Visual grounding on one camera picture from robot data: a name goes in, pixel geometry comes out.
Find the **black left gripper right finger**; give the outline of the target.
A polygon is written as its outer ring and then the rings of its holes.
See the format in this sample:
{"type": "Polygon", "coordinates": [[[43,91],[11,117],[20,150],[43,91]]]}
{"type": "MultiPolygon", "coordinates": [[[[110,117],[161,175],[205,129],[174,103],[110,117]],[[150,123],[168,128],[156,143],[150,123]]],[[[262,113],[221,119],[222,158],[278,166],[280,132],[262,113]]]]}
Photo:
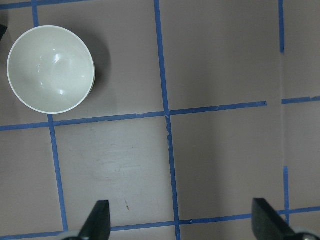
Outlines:
{"type": "Polygon", "coordinates": [[[264,198],[251,204],[251,228],[257,240],[294,240],[296,233],[264,198]]]}

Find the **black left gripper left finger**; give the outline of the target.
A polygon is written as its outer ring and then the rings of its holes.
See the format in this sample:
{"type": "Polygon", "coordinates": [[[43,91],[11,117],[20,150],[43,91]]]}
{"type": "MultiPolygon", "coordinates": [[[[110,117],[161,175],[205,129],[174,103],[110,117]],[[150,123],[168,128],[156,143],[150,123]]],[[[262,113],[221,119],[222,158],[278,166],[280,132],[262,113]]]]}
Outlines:
{"type": "Polygon", "coordinates": [[[79,240],[108,240],[110,234],[110,204],[108,200],[99,200],[76,238],[79,240]]]}

